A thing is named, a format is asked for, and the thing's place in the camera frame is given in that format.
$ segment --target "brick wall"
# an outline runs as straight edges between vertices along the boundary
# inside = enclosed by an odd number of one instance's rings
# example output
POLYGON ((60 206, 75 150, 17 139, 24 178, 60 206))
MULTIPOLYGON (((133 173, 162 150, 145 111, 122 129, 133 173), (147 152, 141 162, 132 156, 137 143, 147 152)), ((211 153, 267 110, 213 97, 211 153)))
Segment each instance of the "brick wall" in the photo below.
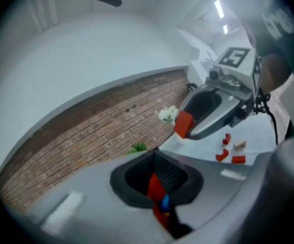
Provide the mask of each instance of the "brick wall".
POLYGON ((134 80, 94 95, 33 134, 0 173, 3 202, 20 212, 72 173, 126 155, 135 142, 160 146, 172 125, 155 111, 180 105, 187 95, 182 70, 134 80))

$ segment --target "red lego brick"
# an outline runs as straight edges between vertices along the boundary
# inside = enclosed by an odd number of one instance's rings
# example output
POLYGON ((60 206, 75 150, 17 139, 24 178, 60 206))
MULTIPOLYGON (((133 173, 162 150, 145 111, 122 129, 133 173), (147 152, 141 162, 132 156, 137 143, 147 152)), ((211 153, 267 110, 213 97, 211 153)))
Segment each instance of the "red lego brick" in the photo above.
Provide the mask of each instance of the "red lego brick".
POLYGON ((233 164, 245 164, 245 156, 234 156, 232 158, 233 164))
POLYGON ((222 162, 226 157, 228 157, 228 151, 223 149, 223 153, 221 155, 216 155, 216 160, 218 162, 222 162))
POLYGON ((188 112, 180 111, 175 121, 174 131, 182 138, 186 138, 186 134, 192 124, 193 116, 188 112))
POLYGON ((229 144, 230 142, 230 134, 225 134, 226 138, 223 139, 223 144, 229 144))

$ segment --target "black cable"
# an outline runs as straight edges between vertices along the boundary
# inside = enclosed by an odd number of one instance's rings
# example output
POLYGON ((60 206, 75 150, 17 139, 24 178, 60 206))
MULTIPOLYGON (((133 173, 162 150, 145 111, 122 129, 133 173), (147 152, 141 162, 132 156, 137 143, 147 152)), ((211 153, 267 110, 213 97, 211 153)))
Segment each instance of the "black cable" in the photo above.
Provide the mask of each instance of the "black cable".
POLYGON ((269 107, 267 105, 267 101, 266 101, 266 96, 263 94, 261 88, 259 88, 259 94, 263 99, 263 107, 264 110, 266 111, 266 113, 271 117, 273 124, 274 124, 274 130, 275 130, 275 137, 276 137, 276 145, 278 144, 278 134, 277 134, 277 124, 276 124, 276 119, 274 117, 274 115, 270 112, 269 107))

